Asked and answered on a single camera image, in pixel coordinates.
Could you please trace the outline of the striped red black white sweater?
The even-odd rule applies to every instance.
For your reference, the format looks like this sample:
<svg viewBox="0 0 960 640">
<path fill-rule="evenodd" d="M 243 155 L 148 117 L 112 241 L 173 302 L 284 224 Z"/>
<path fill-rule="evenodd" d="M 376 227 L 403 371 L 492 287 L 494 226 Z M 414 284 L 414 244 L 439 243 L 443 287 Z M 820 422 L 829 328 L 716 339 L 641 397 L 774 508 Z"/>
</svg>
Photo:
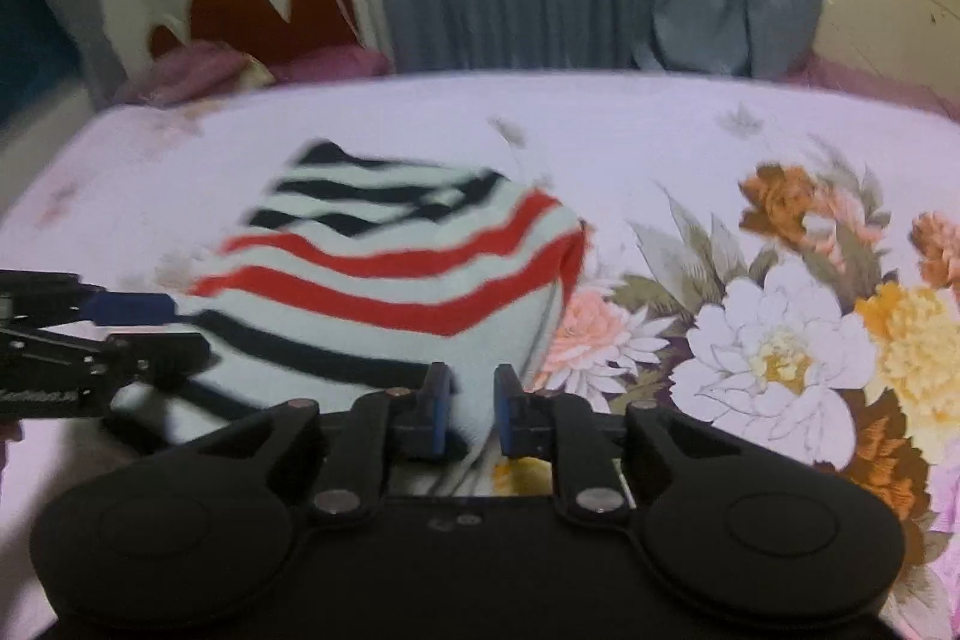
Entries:
<svg viewBox="0 0 960 640">
<path fill-rule="evenodd" d="M 185 292 L 184 319 L 229 395 L 347 409 L 371 390 L 454 375 L 449 429 L 493 429 L 493 372 L 539 372 L 578 281 L 571 209 L 493 169 L 303 149 Z"/>
</svg>

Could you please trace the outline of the pink floral bed sheet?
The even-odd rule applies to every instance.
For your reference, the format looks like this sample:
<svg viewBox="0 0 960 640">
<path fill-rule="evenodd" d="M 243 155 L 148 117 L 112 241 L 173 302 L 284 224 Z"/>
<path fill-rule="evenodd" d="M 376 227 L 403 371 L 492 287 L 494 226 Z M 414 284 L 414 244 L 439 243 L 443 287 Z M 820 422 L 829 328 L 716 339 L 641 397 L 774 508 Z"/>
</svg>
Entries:
<svg viewBox="0 0 960 640">
<path fill-rule="evenodd" d="M 958 115 L 624 74 L 290 88 L 91 122 L 2 223 L 13 268 L 181 292 L 312 142 L 493 169 L 586 223 L 540 385 L 663 396 L 882 497 L 885 612 L 958 632 Z"/>
</svg>

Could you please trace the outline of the pink pillow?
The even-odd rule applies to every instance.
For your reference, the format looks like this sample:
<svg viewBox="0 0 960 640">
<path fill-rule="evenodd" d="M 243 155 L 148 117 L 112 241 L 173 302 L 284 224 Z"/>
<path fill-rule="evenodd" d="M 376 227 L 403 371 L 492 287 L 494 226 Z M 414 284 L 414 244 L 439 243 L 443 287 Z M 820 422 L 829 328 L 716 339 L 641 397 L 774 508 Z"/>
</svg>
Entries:
<svg viewBox="0 0 960 640">
<path fill-rule="evenodd" d="M 128 78 L 114 103 L 172 107 L 274 86 L 328 85 L 391 73 L 391 60 L 366 47 L 322 47 L 286 64 L 265 65 L 221 42 L 200 41 L 176 47 Z"/>
</svg>

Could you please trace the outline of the window with white frame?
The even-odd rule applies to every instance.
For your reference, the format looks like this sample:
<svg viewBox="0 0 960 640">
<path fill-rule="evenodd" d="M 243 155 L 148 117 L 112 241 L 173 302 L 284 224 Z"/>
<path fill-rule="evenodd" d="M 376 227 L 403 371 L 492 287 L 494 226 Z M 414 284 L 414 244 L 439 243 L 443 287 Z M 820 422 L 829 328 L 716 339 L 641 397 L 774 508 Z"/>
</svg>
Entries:
<svg viewBox="0 0 960 640">
<path fill-rule="evenodd" d="M 75 44 L 46 0 L 2 0 L 2 128 L 80 74 Z"/>
</svg>

